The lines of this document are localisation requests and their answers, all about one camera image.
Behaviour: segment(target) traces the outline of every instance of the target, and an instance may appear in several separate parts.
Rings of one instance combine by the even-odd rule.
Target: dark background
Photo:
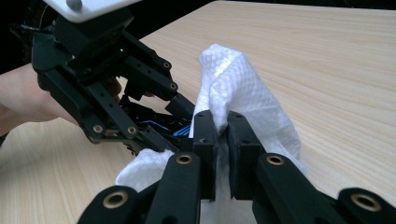
[[[202,7],[213,0],[143,0],[129,8],[134,14],[134,20],[127,31],[137,38],[142,38],[160,29],[166,24]],[[306,5],[317,7],[359,7],[395,10],[393,0],[242,0],[245,2],[262,2],[272,4]],[[0,74],[24,64],[22,43],[7,28],[13,23],[23,23],[27,7],[31,0],[6,1],[1,8],[1,63]],[[56,13],[47,8],[43,18],[43,26],[49,24]]]

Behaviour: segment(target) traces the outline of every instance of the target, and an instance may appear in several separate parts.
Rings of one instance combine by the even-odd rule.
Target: wooden table
[[[193,102],[204,49],[246,53],[294,123],[312,183],[396,205],[395,21],[386,10],[214,2],[143,42],[172,63]],[[122,144],[93,145],[60,119],[22,125],[0,151],[0,223],[74,223],[131,159]]]

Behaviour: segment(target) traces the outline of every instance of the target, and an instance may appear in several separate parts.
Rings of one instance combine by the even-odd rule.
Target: white robot part
[[[140,0],[44,0],[68,21],[80,23]]]

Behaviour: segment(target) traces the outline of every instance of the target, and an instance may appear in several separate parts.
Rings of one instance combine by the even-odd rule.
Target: crumpled white cloth
[[[194,115],[209,109],[219,133],[227,127],[229,111],[244,115],[267,152],[288,157],[305,174],[304,165],[298,161],[299,136],[245,54],[213,44],[200,54],[199,61],[202,83]],[[193,137],[193,123],[190,136]],[[120,172],[116,184],[137,191],[148,187],[161,178],[170,156],[170,151],[142,150]],[[202,201],[201,223],[256,223],[250,201],[230,198],[228,169],[228,147],[222,144],[218,157],[217,198],[214,202]]]

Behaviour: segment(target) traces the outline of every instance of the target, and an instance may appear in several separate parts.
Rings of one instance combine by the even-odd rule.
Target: white tissue
[[[218,132],[227,127],[229,111],[244,115],[267,152],[288,157],[305,173],[304,165],[298,161],[298,134],[247,57],[235,49],[214,44],[201,53],[199,61],[202,66],[202,84],[194,115],[210,109]],[[148,187],[161,178],[171,155],[170,151],[157,153],[143,150],[120,172],[116,184],[137,191]],[[230,198],[228,170],[228,147],[222,143],[218,157],[217,198],[214,202],[202,201],[201,223],[256,223],[250,201]]]

